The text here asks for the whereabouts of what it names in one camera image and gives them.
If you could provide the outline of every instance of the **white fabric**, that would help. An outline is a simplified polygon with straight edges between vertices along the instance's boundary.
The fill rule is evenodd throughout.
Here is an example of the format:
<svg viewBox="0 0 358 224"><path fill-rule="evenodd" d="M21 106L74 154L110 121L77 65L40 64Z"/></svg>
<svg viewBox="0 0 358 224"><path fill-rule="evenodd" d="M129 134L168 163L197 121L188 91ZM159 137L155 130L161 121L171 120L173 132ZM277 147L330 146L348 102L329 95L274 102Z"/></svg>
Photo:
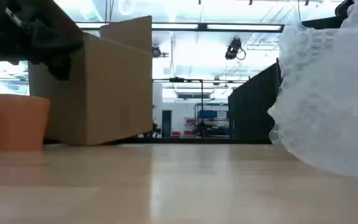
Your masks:
<svg viewBox="0 0 358 224"><path fill-rule="evenodd" d="M358 0L340 29L286 26L283 83L269 110L280 141L302 161L358 177Z"/></svg>

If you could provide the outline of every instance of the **box flap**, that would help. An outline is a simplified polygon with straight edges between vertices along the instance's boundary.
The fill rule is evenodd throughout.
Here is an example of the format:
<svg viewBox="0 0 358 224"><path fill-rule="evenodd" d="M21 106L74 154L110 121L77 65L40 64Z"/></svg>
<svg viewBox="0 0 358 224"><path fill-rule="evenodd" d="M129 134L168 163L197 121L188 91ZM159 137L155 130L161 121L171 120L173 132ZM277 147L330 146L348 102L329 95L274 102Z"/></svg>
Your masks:
<svg viewBox="0 0 358 224"><path fill-rule="evenodd" d="M83 32L53 0L22 0L23 4L37 7L50 21L52 30L69 39L82 40Z"/></svg>
<svg viewBox="0 0 358 224"><path fill-rule="evenodd" d="M152 51L152 16L113 22L100 28L100 37L120 44Z"/></svg>

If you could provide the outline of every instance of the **orange mug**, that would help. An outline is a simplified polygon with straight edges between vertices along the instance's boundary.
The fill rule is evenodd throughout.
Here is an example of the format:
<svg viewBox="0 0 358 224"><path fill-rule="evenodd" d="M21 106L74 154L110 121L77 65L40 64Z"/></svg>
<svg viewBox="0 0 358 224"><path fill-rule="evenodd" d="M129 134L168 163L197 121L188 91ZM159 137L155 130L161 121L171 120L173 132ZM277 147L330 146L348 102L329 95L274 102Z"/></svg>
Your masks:
<svg viewBox="0 0 358 224"><path fill-rule="evenodd" d="M0 151L41 151L49 108L45 98L0 94Z"/></svg>

